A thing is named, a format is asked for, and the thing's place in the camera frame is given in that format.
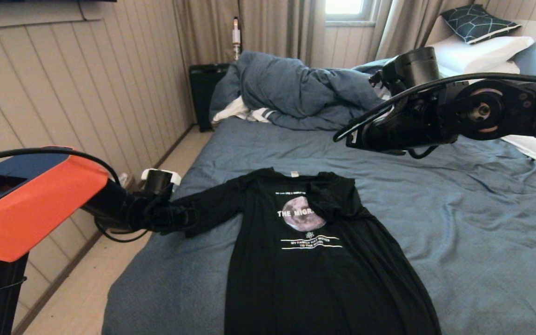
black suitcase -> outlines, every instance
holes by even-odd
[[[192,88],[194,109],[200,132],[212,129],[208,114],[214,87],[223,79],[229,64],[192,65],[189,67],[189,83]]]

curtain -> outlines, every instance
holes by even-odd
[[[437,17],[474,0],[382,0],[369,59],[384,59],[425,45]]]
[[[325,0],[239,0],[244,50],[322,66]]]
[[[187,65],[233,61],[237,0],[174,0],[181,52]]]

black t-shirt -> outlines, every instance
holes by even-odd
[[[188,237],[243,213],[226,334],[440,334],[421,280],[352,179],[261,169],[176,203],[200,215]]]

t-shirt sleeve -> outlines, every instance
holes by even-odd
[[[198,222],[185,229],[185,236],[193,237],[209,231],[240,212],[244,207],[248,182],[247,175],[241,176],[206,191],[175,200],[177,205],[194,208],[198,215]]]
[[[341,177],[326,189],[310,185],[307,201],[316,214],[327,220],[372,216],[361,204],[355,180],[349,178]]]

floor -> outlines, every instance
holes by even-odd
[[[184,176],[211,136],[212,132],[200,133],[198,127],[192,128],[160,168]],[[119,244],[101,237],[24,334],[100,334],[107,292],[148,238],[149,234],[135,242]]]

